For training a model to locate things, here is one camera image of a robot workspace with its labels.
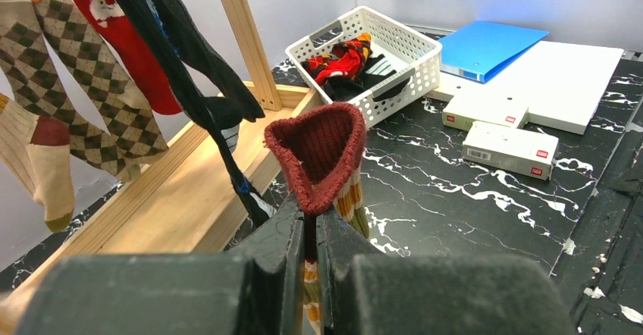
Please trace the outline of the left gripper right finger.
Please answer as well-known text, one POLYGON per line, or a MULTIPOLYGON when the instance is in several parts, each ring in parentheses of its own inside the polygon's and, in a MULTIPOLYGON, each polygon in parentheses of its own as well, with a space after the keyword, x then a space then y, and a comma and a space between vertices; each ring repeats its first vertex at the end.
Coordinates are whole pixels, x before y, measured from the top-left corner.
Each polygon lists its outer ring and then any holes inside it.
POLYGON ((393 257, 330 209, 316 219, 325 334, 572 334, 541 267, 515 255, 393 257))

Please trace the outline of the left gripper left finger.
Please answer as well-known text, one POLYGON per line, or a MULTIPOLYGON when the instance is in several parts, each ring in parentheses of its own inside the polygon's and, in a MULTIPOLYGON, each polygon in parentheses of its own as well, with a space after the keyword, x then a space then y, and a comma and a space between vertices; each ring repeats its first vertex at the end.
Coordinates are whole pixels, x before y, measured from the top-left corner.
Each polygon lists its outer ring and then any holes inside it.
POLYGON ((299 334, 303 213, 276 214, 220 253, 85 255, 44 277, 18 334, 299 334))

